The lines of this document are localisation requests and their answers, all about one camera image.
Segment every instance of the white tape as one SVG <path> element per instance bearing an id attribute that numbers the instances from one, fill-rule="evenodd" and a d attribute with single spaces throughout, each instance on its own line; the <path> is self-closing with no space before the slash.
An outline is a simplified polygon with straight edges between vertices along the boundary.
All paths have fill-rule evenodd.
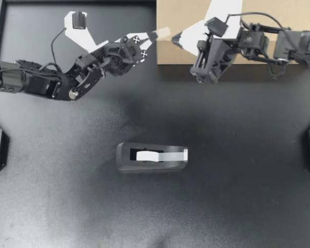
<path id="1" fill-rule="evenodd" d="M 154 32 L 157 34 L 158 39 L 164 38 L 164 37 L 169 36 L 171 34 L 170 28 L 168 28 L 168 27 L 158 29 Z"/>
<path id="2" fill-rule="evenodd" d="M 184 152 L 155 152 L 138 151 L 136 153 L 137 161 L 168 162 L 168 161 L 188 161 L 188 150 Z"/>
<path id="3" fill-rule="evenodd" d="M 74 41 L 76 44 L 81 46 L 83 49 L 85 49 L 88 53 L 93 52 L 94 50 L 104 46 L 108 43 L 108 41 L 105 41 L 103 43 L 100 43 L 98 45 L 95 44 L 92 35 L 89 33 L 88 29 L 74 29 L 72 26 L 72 14 L 74 14 L 76 11 L 70 11 L 66 17 L 64 18 L 64 27 L 65 35 Z"/>
<path id="4" fill-rule="evenodd" d="M 241 11 L 242 0 L 211 0 L 205 21 L 217 17 L 222 22 L 225 22 L 228 14 L 241 13 Z M 240 17 L 230 17 L 227 22 L 228 28 L 220 39 L 235 39 L 239 33 L 240 19 Z"/>

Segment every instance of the robotic arm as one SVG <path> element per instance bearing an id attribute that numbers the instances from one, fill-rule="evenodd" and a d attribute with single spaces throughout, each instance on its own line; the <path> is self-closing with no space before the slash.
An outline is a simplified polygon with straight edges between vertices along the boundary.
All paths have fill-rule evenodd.
<path id="1" fill-rule="evenodd" d="M 95 45 L 86 27 L 86 13 L 70 12 L 65 18 L 65 33 L 89 53 L 78 57 L 66 73 L 56 63 L 42 66 L 25 60 L 17 60 L 14 64 L 0 61 L 0 91 L 24 92 L 54 100 L 77 100 L 107 73 L 121 76 L 144 62 L 147 49 L 169 31 L 166 28 L 127 34 L 115 42 Z"/>
<path id="2" fill-rule="evenodd" d="M 274 20 L 278 27 L 261 24 L 246 24 L 240 20 L 240 30 L 235 39 L 222 39 L 228 29 L 230 17 L 259 14 Z M 237 54 L 248 60 L 264 62 L 274 77 L 282 76 L 291 60 L 307 64 L 310 68 L 310 31 L 292 31 L 284 28 L 272 16 L 261 12 L 229 14 L 225 22 L 214 17 L 205 23 L 206 39 L 197 42 L 198 56 L 190 72 L 200 83 L 216 83 L 225 70 L 234 62 Z M 269 38 L 266 33 L 278 34 L 273 58 L 267 54 Z M 174 44 L 183 48 L 183 32 L 173 37 Z"/>

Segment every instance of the black cable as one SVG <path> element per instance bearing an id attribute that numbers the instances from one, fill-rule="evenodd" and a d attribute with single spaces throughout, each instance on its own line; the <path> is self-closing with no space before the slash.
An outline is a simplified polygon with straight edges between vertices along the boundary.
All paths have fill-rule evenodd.
<path id="1" fill-rule="evenodd" d="M 39 71 L 42 71 L 43 69 L 47 68 L 48 66 L 54 66 L 58 72 L 62 72 L 61 67 L 58 64 L 53 63 L 53 62 L 49 62 L 46 65 L 43 65 L 42 67 L 39 68 Z"/>
<path id="2" fill-rule="evenodd" d="M 52 55 L 53 55 L 53 60 L 54 60 L 54 63 L 56 63 L 56 58 L 55 58 L 55 54 L 54 54 L 54 48 L 53 48 L 53 44 L 54 44 L 54 41 L 57 39 L 57 37 L 59 37 L 60 34 L 62 34 L 64 32 L 64 30 L 66 30 L 66 28 L 63 28 L 60 33 L 58 33 L 54 39 L 52 40 L 52 43 L 51 43 L 51 50 L 52 50 Z"/>
<path id="3" fill-rule="evenodd" d="M 280 24 L 280 22 L 274 18 L 273 16 L 266 14 L 266 13 L 262 13 L 262 12 L 245 12 L 245 13 L 240 13 L 240 14 L 228 14 L 225 23 L 227 23 L 228 19 L 230 17 L 238 17 L 238 16 L 250 16 L 250 15 L 261 15 L 261 16 L 266 16 L 270 19 L 272 19 L 273 21 L 275 21 L 278 26 L 280 27 L 281 31 L 284 33 L 284 35 L 287 38 L 287 41 L 289 42 L 289 44 L 295 49 L 298 50 L 298 47 L 294 44 L 294 42 L 292 41 L 291 37 L 288 35 L 288 33 L 285 31 L 284 27 Z"/>
<path id="4" fill-rule="evenodd" d="M 262 53 L 262 55 L 265 58 L 269 58 L 269 56 L 266 53 Z M 275 73 L 273 69 L 273 64 L 270 62 L 267 62 L 267 69 L 268 73 L 275 79 L 283 76 L 286 73 L 286 68 L 287 68 L 287 63 L 281 65 L 281 72 L 280 73 Z"/>

